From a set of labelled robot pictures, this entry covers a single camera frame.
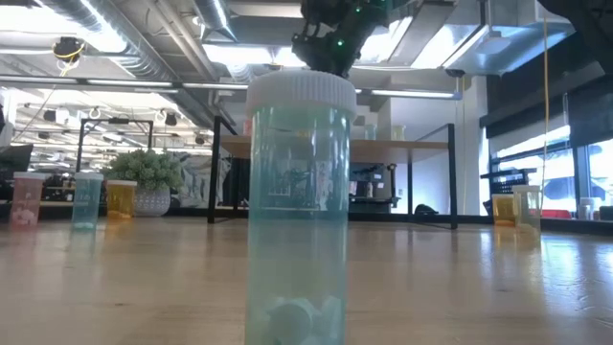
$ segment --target blue cup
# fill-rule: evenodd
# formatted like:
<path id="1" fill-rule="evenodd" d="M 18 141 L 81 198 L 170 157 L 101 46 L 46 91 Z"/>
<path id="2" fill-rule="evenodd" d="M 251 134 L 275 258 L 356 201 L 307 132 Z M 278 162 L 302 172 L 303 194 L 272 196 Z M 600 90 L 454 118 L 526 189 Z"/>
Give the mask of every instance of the blue cup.
<path id="1" fill-rule="evenodd" d="M 77 188 L 73 205 L 73 228 L 96 229 L 104 176 L 101 173 L 77 172 L 75 179 Z"/>

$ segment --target pink cup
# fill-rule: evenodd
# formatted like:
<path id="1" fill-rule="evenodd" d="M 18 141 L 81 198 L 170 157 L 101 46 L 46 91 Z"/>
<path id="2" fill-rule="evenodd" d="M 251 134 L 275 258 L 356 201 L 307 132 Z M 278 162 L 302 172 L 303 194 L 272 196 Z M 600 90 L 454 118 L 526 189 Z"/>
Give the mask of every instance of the pink cup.
<path id="1" fill-rule="evenodd" d="M 11 229 L 31 228 L 38 224 L 43 173 L 16 172 L 12 194 Z"/>

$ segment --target black metal frame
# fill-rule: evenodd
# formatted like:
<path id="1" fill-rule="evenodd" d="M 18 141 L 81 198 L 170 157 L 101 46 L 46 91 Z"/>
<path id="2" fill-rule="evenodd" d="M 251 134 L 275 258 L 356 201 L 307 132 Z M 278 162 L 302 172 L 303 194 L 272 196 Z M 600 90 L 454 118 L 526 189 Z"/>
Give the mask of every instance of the black metal frame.
<path id="1" fill-rule="evenodd" d="M 111 118 L 111 119 L 81 119 L 80 120 L 80 130 L 79 130 L 79 148 L 77 150 L 77 168 L 76 172 L 80 172 L 80 159 L 83 155 L 83 139 L 85 136 L 89 134 L 97 125 L 100 123 L 109 123 L 115 125 L 127 125 L 127 124 L 149 124 L 149 135 L 148 135 L 148 150 L 151 150 L 153 146 L 153 121 L 152 120 L 130 120 L 123 118 Z M 85 125 L 87 123 L 95 123 L 93 127 L 89 128 L 87 132 L 85 132 Z"/>
<path id="2" fill-rule="evenodd" d="M 248 212 L 245 210 L 238 209 L 238 184 L 240 183 L 240 164 L 242 163 L 240 159 L 236 157 L 233 159 L 233 168 L 232 175 L 233 181 L 231 185 L 231 198 L 232 198 L 232 210 L 216 210 L 216 187 L 217 187 L 217 179 L 219 174 L 219 158 L 220 158 L 220 150 L 221 150 L 221 125 L 224 125 L 232 134 L 237 135 L 237 133 L 232 129 L 230 124 L 228 124 L 225 119 L 220 116 L 215 117 L 214 122 L 214 136 L 213 136 L 213 157 L 211 163 L 211 182 L 209 185 L 209 208 L 207 212 L 207 222 L 209 224 L 216 223 L 216 218 L 246 218 Z M 407 164 L 407 193 L 406 197 L 408 198 L 409 210 L 405 215 L 398 214 L 364 214 L 364 213 L 349 213 L 349 220 L 354 221 L 402 221 L 402 222 L 415 222 L 415 223 L 446 223 L 448 222 L 450 228 L 455 230 L 458 228 L 459 217 L 458 217 L 458 198 L 457 198 L 457 181 L 456 181 L 456 146 L 455 146 L 455 126 L 453 124 L 447 124 L 441 126 L 432 132 L 422 136 L 417 141 L 423 141 L 434 134 L 447 130 L 447 141 L 448 141 L 448 151 L 449 151 L 449 195 L 451 199 L 450 203 L 450 215 L 436 215 L 436 216 L 418 216 L 413 215 L 413 165 Z M 192 211 L 177 211 L 177 215 L 200 215 L 200 212 L 197 210 Z M 472 222 L 472 221 L 464 221 L 474 218 L 462 218 L 463 222 Z"/>

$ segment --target ceiling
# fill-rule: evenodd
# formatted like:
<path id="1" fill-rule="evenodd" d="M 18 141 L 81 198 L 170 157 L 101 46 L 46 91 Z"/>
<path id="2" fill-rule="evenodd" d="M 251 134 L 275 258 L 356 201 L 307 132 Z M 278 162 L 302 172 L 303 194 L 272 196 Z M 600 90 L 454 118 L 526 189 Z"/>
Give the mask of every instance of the ceiling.
<path id="1" fill-rule="evenodd" d="M 210 75 L 215 75 L 219 81 L 236 81 L 236 76 L 233 80 L 233 75 L 226 67 L 229 61 L 232 64 L 248 65 L 255 76 L 280 68 L 301 68 L 301 62 L 289 51 L 292 35 L 301 31 L 304 23 L 299 2 L 227 0 L 227 7 L 232 14 L 229 26 L 238 43 L 228 42 L 222 35 L 213 32 L 206 35 L 202 46 L 201 27 L 196 19 L 193 0 L 159 1 L 155 6 L 162 9 L 165 17 L 153 11 L 150 3 L 155 4 L 155 1 L 112 0 L 112 3 L 118 13 L 115 19 L 118 22 L 124 20 L 124 24 L 134 29 L 132 34 L 138 36 L 138 44 L 152 48 L 153 56 L 148 58 L 159 61 L 163 68 L 167 68 L 173 80 L 203 82 L 209 81 Z M 97 4 L 104 1 L 90 2 Z M 162 3 L 170 5 L 170 10 L 176 14 L 180 23 L 169 20 L 170 10 L 163 8 Z M 437 7 L 439 5 L 435 3 L 444 3 L 444 6 Z M 409 13 L 408 19 L 393 18 L 389 30 L 378 28 L 367 41 L 362 50 L 362 59 L 350 71 L 350 81 L 357 88 L 454 92 L 456 81 L 444 72 L 443 67 L 463 69 L 478 75 L 503 74 L 542 52 L 542 11 L 538 10 L 534 0 L 492 0 L 491 11 L 476 0 L 420 0 L 406 9 L 404 12 Z M 479 49 L 489 43 L 488 28 L 485 25 L 489 13 L 493 30 L 501 32 L 507 48 L 498 54 L 484 55 Z M 562 18 L 551 16 L 554 23 L 551 24 L 548 39 L 550 45 L 553 45 L 574 30 Z M 104 29 L 117 30 L 115 26 Z M 0 74 L 58 76 L 64 65 L 58 62 L 50 50 L 61 36 L 67 35 L 90 43 L 79 59 L 79 65 L 68 71 L 67 77 L 134 79 L 134 75 L 122 64 L 125 58 L 121 53 L 112 52 L 115 55 L 110 56 L 109 52 L 100 50 L 105 46 L 104 42 L 101 43 L 100 37 L 86 32 L 79 23 L 66 20 L 47 8 L 26 7 L 3 7 L 0 11 Z M 194 42 L 197 42 L 197 49 L 190 45 Z M 21 104 L 17 112 L 18 128 L 30 124 L 28 129 L 71 131 L 52 134 L 52 139 L 46 141 L 49 144 L 76 144 L 69 134 L 77 128 L 45 122 L 41 119 L 45 109 L 65 108 L 70 113 L 88 116 L 91 109 L 97 107 L 102 111 L 102 118 L 122 114 L 132 119 L 155 121 L 158 116 L 155 131 L 160 135 L 173 132 L 179 137 L 173 138 L 177 144 L 172 143 L 169 137 L 161 136 L 155 140 L 156 146 L 182 145 L 193 149 L 196 148 L 196 133 L 206 132 L 199 127 L 206 127 L 212 114 L 221 112 L 227 116 L 236 124 L 238 132 L 241 132 L 245 120 L 244 92 L 224 91 L 214 97 L 209 92 L 193 93 L 189 96 L 191 102 L 183 103 L 176 102 L 177 99 L 169 95 L 143 90 L 138 93 L 56 90 L 45 104 L 45 109 L 38 111 L 50 92 L 43 89 L 15 91 L 15 97 Z M 358 101 L 360 111 L 372 114 L 379 110 L 385 100 L 360 96 Z M 418 105 L 419 109 L 428 106 L 430 109 L 453 107 L 452 103 L 445 101 L 415 100 L 413 104 Z M 159 115 L 161 110 L 177 113 L 177 125 L 165 126 L 163 115 Z M 423 126 L 431 127 L 435 125 L 433 122 L 440 121 L 446 121 L 446 116 L 440 119 L 430 117 Z M 106 129 L 114 132 L 141 130 L 136 126 L 125 129 L 113 125 L 107 125 Z M 100 137 L 100 134 L 92 132 L 85 143 L 108 145 L 97 136 Z M 147 137 L 142 135 L 125 135 L 125 138 L 131 141 L 124 144 L 132 147 L 147 142 Z M 36 131 L 25 131 L 19 140 L 38 144 L 43 141 L 38 139 Z M 207 145 L 197 147 L 204 150 Z"/>

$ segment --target yellow cup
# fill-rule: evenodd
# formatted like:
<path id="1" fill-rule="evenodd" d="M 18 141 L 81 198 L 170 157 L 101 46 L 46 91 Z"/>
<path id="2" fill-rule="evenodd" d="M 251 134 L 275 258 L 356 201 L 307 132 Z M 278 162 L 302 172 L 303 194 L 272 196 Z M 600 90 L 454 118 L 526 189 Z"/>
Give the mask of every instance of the yellow cup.
<path id="1" fill-rule="evenodd" d="M 135 181 L 106 181 L 106 216 L 109 219 L 131 219 L 134 215 Z"/>

